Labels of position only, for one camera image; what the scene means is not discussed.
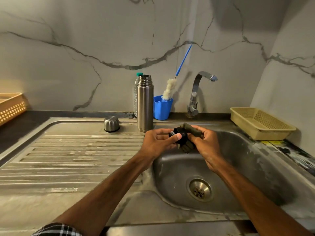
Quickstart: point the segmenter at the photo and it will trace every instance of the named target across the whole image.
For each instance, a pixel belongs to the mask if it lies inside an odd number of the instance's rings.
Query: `plaid sleeve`
[[[75,228],[62,224],[51,223],[37,230],[32,236],[83,236]]]

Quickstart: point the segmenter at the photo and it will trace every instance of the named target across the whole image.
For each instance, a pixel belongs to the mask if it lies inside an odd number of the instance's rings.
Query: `drain strainer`
[[[210,201],[212,191],[210,185],[203,179],[193,179],[188,186],[189,193],[200,201]]]

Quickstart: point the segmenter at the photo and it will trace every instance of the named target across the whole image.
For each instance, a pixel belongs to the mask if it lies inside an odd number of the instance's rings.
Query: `blue plastic cup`
[[[166,120],[171,111],[173,100],[162,102],[162,95],[153,97],[153,113],[157,120]]]

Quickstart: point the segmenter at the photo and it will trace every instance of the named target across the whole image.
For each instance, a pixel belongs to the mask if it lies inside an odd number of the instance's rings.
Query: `chrome faucet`
[[[202,77],[209,79],[211,82],[215,82],[218,80],[217,76],[209,74],[208,72],[205,72],[205,71],[200,71],[197,74],[197,76],[195,77],[194,84],[192,86],[190,101],[187,106],[187,116],[190,118],[193,118],[199,113],[197,110],[198,102],[196,101],[196,98],[197,98],[197,92],[199,89],[199,82]]]

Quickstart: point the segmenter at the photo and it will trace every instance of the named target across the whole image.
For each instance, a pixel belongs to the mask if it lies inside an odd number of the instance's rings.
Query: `person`
[[[193,126],[202,138],[189,134],[207,166],[215,172],[234,194],[261,236],[313,236],[302,225],[269,200],[247,178],[223,158],[214,131]],[[168,137],[172,129],[147,131],[139,152],[113,172],[90,193],[44,226],[34,236],[76,235],[99,236],[116,206],[136,178],[148,169],[165,150],[176,147],[178,133]]]

